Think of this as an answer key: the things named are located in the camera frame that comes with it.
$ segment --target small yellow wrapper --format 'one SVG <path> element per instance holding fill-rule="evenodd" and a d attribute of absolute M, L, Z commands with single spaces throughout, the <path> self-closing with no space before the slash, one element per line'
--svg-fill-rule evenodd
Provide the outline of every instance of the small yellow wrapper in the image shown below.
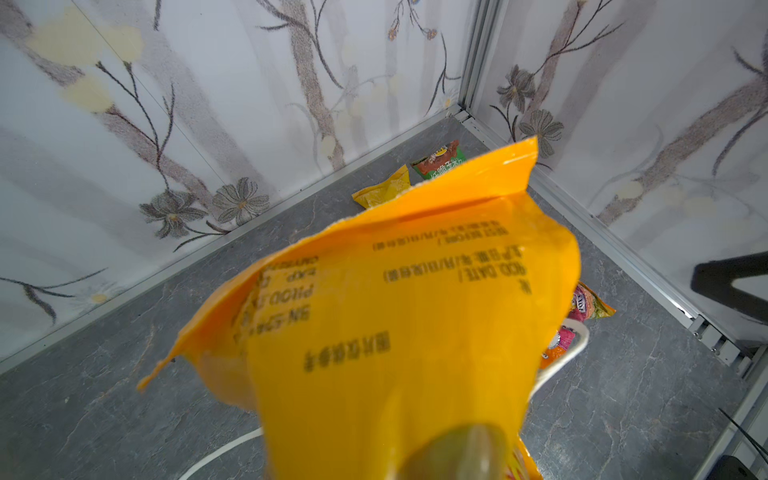
<path fill-rule="evenodd" d="M 366 187 L 359 192 L 355 192 L 352 194 L 352 199 L 365 208 L 375 207 L 376 205 L 393 200 L 410 187 L 411 178 L 408 175 L 408 165 L 403 165 L 381 184 Z"/>
<path fill-rule="evenodd" d="M 518 431 L 580 270 L 526 193 L 537 153 L 478 157 L 256 262 L 139 388 L 184 356 L 258 410 L 276 480 L 535 478 Z"/>

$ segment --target yellow snack bag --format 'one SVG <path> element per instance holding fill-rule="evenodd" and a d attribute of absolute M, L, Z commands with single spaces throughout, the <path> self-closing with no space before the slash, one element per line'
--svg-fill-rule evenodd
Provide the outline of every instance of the yellow snack bag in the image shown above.
<path fill-rule="evenodd" d="M 352 199 L 365 208 L 375 207 L 397 197 L 411 187 L 411 178 L 408 175 L 408 165 L 403 165 L 392 174 L 390 178 L 381 184 L 363 188 L 352 194 Z"/>
<path fill-rule="evenodd" d="M 139 388 L 183 355 L 258 410 L 276 480 L 529 478 L 518 430 L 580 270 L 525 191 L 536 159 L 491 152 L 260 260 Z"/>

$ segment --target gray marble surface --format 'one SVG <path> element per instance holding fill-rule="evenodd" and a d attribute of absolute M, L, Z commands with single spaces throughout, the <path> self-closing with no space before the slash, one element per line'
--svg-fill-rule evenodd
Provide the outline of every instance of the gray marble surface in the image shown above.
<path fill-rule="evenodd" d="M 179 478 L 254 430 L 257 415 L 220 404 L 183 360 L 145 394 L 134 387 L 221 283 L 357 214 L 353 192 L 456 138 L 467 157 L 486 150 L 446 119 L 4 374 L 0 478 Z M 733 410 L 745 385 L 577 235 L 582 280 L 619 313 L 589 325 L 590 346 L 534 397 L 523 438 L 548 480 L 690 477 L 724 426 L 716 408 Z M 191 478 L 260 478 L 264 463 L 256 439 Z"/>

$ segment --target gray flower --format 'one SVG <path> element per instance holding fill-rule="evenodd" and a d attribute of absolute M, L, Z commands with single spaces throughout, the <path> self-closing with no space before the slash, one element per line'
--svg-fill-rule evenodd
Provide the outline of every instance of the gray flower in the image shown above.
<path fill-rule="evenodd" d="M 520 131 L 525 137 L 538 135 L 538 154 L 541 158 L 554 155 L 554 149 L 549 141 L 558 141 L 563 134 L 563 124 L 552 121 L 554 118 L 547 110 L 536 110 L 531 114 L 531 123 L 520 122 Z"/>
<path fill-rule="evenodd" d="M 216 190 L 214 205 L 223 212 L 219 215 L 219 222 L 225 223 L 237 218 L 237 225 L 244 225 L 253 218 L 258 217 L 270 207 L 268 195 L 255 197 L 258 186 L 248 181 L 248 177 L 237 181 L 234 185 L 224 185 Z"/>
<path fill-rule="evenodd" d="M 147 216 L 147 223 L 163 222 L 163 227 L 154 234 L 165 238 L 169 234 L 174 238 L 189 235 L 186 222 L 199 220 L 207 214 L 199 208 L 190 205 L 196 200 L 193 194 L 174 190 L 166 190 L 160 195 L 152 197 L 149 204 L 141 204 L 141 212 Z"/>
<path fill-rule="evenodd" d="M 509 86 L 499 87 L 496 89 L 496 93 L 500 94 L 500 102 L 507 108 L 510 103 L 515 104 L 515 108 L 523 113 L 525 111 L 525 99 L 533 98 L 536 93 L 536 86 L 533 82 L 533 74 L 521 70 L 515 65 L 512 70 L 507 74 L 507 81 Z"/>

